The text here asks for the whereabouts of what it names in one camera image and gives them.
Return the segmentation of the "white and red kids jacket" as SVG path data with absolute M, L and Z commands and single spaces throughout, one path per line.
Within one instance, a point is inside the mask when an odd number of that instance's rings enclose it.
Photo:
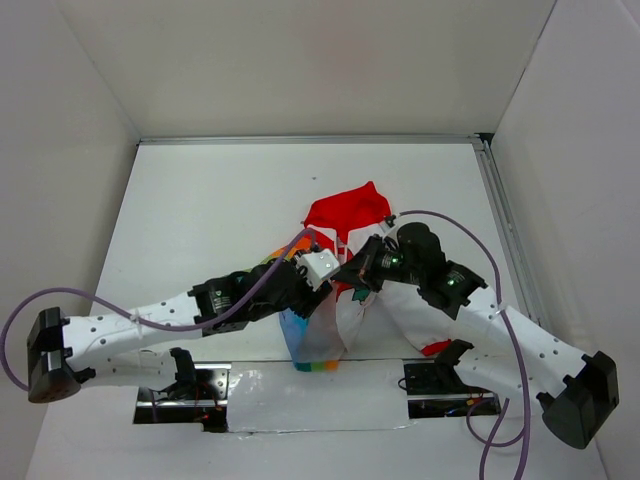
M 333 280 L 332 293 L 309 317 L 291 310 L 279 314 L 280 327 L 294 368 L 301 372 L 335 370 L 351 349 L 366 315 L 379 306 L 406 340 L 422 355 L 441 353 L 451 343 L 450 318 L 431 308 L 417 288 L 393 280 L 382 281 L 368 270 L 359 276 L 360 251 L 371 236 L 385 235 L 382 224 L 392 215 L 390 204 L 372 181 L 312 203 L 303 225 L 315 232 L 318 245 L 333 252 L 345 270 L 345 281 Z

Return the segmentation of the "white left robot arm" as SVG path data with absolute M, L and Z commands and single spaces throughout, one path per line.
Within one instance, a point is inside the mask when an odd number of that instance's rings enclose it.
M 69 398 L 85 385 L 134 385 L 165 390 L 176 399 L 196 390 L 191 354 L 152 346 L 235 333 L 290 310 L 311 315 L 329 296 L 338 264 L 325 254 L 271 260 L 249 271 L 210 279 L 163 302 L 89 317 L 41 311 L 27 337 L 28 399 Z

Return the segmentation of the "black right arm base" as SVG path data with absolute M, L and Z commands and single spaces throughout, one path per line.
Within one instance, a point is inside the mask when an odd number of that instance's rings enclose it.
M 411 420 L 491 416 L 501 412 L 500 401 L 493 392 L 463 383 L 454 371 L 462 354 L 472 348 L 469 342 L 455 340 L 431 359 L 404 363 L 397 386 L 407 395 Z

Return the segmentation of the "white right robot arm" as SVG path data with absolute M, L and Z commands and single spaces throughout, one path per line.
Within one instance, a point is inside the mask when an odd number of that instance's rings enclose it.
M 416 287 L 446 317 L 439 328 L 451 342 L 434 359 L 441 388 L 523 395 L 559 440 L 586 448 L 619 404 L 614 360 L 561 341 L 503 303 L 496 287 L 445 257 L 427 225 L 401 226 L 396 244 L 391 249 L 381 236 L 369 237 L 334 280 L 372 292 L 392 282 Z

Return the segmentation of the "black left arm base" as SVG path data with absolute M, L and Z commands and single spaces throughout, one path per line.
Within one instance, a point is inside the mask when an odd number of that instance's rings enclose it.
M 227 432 L 231 365 L 196 363 L 178 347 L 169 353 L 176 366 L 171 382 L 162 389 L 138 390 L 133 424 L 195 424 L 204 432 Z

